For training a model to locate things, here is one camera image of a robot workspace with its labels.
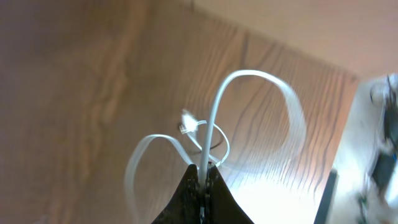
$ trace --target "wooden table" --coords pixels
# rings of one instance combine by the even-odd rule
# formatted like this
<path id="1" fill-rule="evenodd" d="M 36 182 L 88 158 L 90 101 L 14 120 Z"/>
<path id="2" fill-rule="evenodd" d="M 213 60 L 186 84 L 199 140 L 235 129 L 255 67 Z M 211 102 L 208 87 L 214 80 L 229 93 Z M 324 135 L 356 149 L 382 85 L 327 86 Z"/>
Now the wooden table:
<path id="1" fill-rule="evenodd" d="M 46 94 L 57 97 L 49 97 L 35 116 L 22 113 L 31 122 L 15 128 L 13 135 L 22 143 L 7 142 L 12 152 L 2 149 L 2 157 L 10 160 L 1 164 L 1 182 L 6 184 L 0 187 L 0 196 L 7 203 L 0 205 L 5 211 L 0 212 L 0 221 L 131 223 L 123 177 L 138 141 L 152 133 L 169 134 L 198 161 L 197 150 L 177 129 L 182 109 L 207 119 L 224 77 L 250 68 L 276 75 L 295 89 L 307 122 L 305 146 L 288 166 L 276 159 L 289 128 L 284 99 L 264 80 L 239 78 L 224 93 L 216 119 L 229 137 L 228 164 L 234 168 L 220 171 L 236 201 L 256 223 L 313 222 L 357 79 L 188 6 L 137 2 L 136 6 L 145 5 L 141 9 L 147 14 L 125 17 L 125 27 L 90 37 L 96 42 L 88 41 L 89 47 L 74 45 L 69 54 L 47 57 L 58 62 L 51 63 L 54 67 L 41 61 L 22 70 L 40 73 L 50 67 L 45 73 L 58 71 L 57 80 L 67 82 L 51 83 L 54 87 Z M 127 9 L 138 13 L 136 7 Z M 131 33 L 137 26 L 142 27 L 140 35 Z M 109 45 L 103 53 L 99 48 L 105 42 Z M 73 75 L 76 72 L 85 81 Z M 27 132 L 19 134 L 21 129 Z M 220 156 L 224 147 L 212 153 Z M 159 140 L 150 145 L 140 161 L 135 186 L 143 223 L 164 208 L 186 168 L 170 144 Z"/>

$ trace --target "wooden surface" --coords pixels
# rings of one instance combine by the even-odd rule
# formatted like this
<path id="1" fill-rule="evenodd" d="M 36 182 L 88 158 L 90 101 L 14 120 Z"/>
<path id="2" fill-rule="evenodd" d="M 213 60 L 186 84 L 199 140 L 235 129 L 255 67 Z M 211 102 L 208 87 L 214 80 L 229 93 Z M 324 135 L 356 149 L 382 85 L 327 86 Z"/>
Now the wooden surface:
<path id="1" fill-rule="evenodd" d="M 144 9 L 127 1 L 0 3 L 0 223 L 70 223 L 124 89 L 124 59 Z"/>
<path id="2" fill-rule="evenodd" d="M 369 78 L 398 70 L 394 0 L 183 0 Z"/>
<path id="3" fill-rule="evenodd" d="M 223 177 L 258 223 L 313 220 L 358 82 L 351 74 L 167 1 L 1 6 L 0 223 L 130 223 L 123 175 L 137 142 L 169 134 L 197 161 L 177 129 L 181 110 L 206 119 L 222 79 L 239 68 L 290 83 L 308 136 L 283 169 L 282 95 L 240 78 L 216 120 L 232 143 L 234 170 Z M 143 221 L 163 209 L 186 167 L 168 144 L 150 145 L 136 176 Z"/>
<path id="4" fill-rule="evenodd" d="M 255 68 L 281 77 L 298 93 L 308 126 L 305 147 L 283 166 L 276 157 L 288 128 L 283 97 L 264 80 L 240 78 L 224 93 L 216 119 L 231 142 L 233 170 L 221 173 L 256 223 L 312 223 L 357 79 L 187 7 L 157 1 L 149 12 L 138 47 L 127 59 L 126 92 L 72 222 L 131 223 L 123 177 L 138 141 L 154 133 L 175 136 L 197 161 L 197 150 L 177 129 L 182 109 L 206 119 L 224 77 Z M 220 156 L 224 147 L 212 152 Z M 170 144 L 150 145 L 136 175 L 142 223 L 164 208 L 186 167 Z"/>

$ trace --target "gray floor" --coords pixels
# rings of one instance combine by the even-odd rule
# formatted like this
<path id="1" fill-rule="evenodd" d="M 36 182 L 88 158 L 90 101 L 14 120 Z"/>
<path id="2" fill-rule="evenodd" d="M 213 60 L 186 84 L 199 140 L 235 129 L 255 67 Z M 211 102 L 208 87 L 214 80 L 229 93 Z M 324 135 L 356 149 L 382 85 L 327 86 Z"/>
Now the gray floor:
<path id="1" fill-rule="evenodd" d="M 329 224 L 357 223 L 359 206 L 356 197 L 363 189 L 364 173 L 373 161 L 376 129 L 382 109 L 381 103 L 374 105 L 369 97 L 371 87 L 377 82 L 380 80 L 362 83 L 356 92 L 333 163 L 339 177 Z M 369 201 L 369 212 L 370 209 L 377 210 L 379 207 L 375 195 L 372 200 Z"/>

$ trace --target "brown wooden floor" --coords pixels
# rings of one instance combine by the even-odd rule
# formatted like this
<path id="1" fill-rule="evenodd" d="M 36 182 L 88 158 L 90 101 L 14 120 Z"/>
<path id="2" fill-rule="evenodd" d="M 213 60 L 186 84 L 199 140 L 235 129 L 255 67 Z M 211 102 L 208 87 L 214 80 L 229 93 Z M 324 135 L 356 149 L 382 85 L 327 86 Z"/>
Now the brown wooden floor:
<path id="1" fill-rule="evenodd" d="M 357 79 L 187 6 L 134 1 L 120 10 L 130 16 L 117 29 L 105 20 L 96 34 L 43 57 L 15 65 L 2 59 L 0 222 L 131 223 L 123 175 L 137 142 L 164 133 L 190 148 L 177 129 L 181 110 L 207 119 L 222 79 L 254 68 L 298 93 L 306 144 L 283 169 L 274 154 L 288 128 L 283 97 L 264 80 L 240 78 L 216 120 L 231 143 L 228 164 L 240 171 L 221 172 L 254 221 L 311 223 Z M 186 167 L 170 145 L 150 145 L 135 189 L 146 223 Z"/>

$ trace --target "wood grain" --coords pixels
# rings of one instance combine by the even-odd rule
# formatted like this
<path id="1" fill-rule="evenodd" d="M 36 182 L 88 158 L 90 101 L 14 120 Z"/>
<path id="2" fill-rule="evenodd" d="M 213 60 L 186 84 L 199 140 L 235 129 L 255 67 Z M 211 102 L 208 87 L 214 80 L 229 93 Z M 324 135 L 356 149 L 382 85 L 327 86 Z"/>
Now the wood grain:
<path id="1" fill-rule="evenodd" d="M 0 5 L 0 223 L 70 223 L 146 3 Z"/>
<path id="2" fill-rule="evenodd" d="M 303 105 L 307 139 L 297 156 L 278 155 L 289 127 L 283 97 L 264 80 L 240 78 L 224 93 L 216 119 L 232 147 L 227 165 L 233 169 L 221 168 L 221 173 L 256 223 L 311 223 L 357 79 L 189 7 L 156 1 L 149 11 L 138 47 L 128 56 L 126 92 L 72 223 L 131 223 L 123 177 L 138 141 L 153 133 L 175 136 L 197 161 L 197 150 L 177 129 L 181 110 L 206 119 L 218 86 L 240 68 L 269 72 L 293 86 Z M 212 153 L 220 156 L 224 147 Z M 136 175 L 142 223 L 164 208 L 186 167 L 169 144 L 150 145 Z"/>
<path id="3" fill-rule="evenodd" d="M 360 78 L 398 69 L 393 0 L 192 0 L 204 10 L 338 65 Z"/>

